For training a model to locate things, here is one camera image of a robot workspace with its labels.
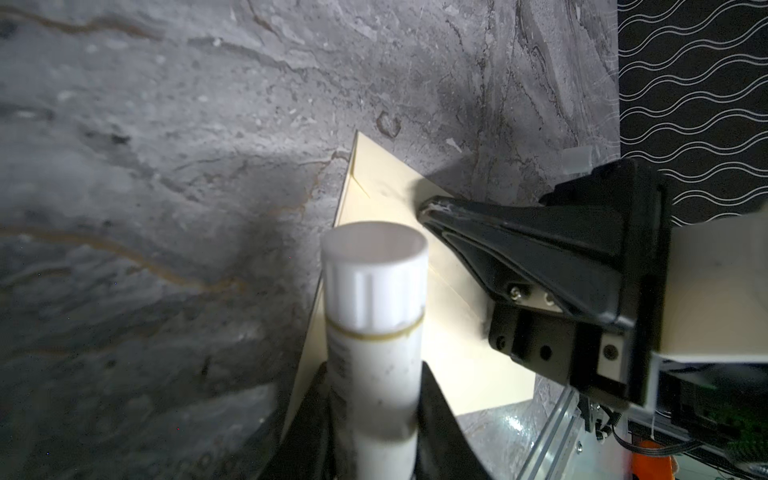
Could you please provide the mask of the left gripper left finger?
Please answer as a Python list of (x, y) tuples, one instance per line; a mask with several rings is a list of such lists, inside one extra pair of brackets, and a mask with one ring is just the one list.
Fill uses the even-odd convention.
[(280, 446), (259, 479), (331, 479), (332, 422), (327, 363), (315, 373)]

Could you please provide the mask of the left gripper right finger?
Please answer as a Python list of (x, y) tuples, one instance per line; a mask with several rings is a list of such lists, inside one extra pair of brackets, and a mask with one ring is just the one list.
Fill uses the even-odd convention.
[(465, 438), (427, 362), (422, 363), (417, 419), (417, 479), (491, 478)]

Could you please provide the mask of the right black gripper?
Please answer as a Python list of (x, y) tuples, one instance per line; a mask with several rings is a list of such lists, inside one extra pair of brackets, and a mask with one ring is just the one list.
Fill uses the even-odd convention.
[(536, 207), (433, 196), (416, 217), (494, 299), (496, 350), (608, 405), (645, 400), (671, 237), (650, 167), (599, 167)]

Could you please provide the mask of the white glue stick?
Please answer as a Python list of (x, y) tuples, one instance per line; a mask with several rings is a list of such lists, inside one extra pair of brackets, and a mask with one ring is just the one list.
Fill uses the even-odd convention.
[(428, 243), (381, 221), (321, 242), (323, 318), (340, 479), (409, 479), (417, 452)]

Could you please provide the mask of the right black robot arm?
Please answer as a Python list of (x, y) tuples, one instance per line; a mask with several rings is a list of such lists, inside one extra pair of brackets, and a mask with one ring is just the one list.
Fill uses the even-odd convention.
[(535, 207), (434, 196), (419, 223), (492, 301), (488, 343), (576, 393), (587, 430), (646, 458), (767, 475), (767, 213), (684, 225), (619, 160)]

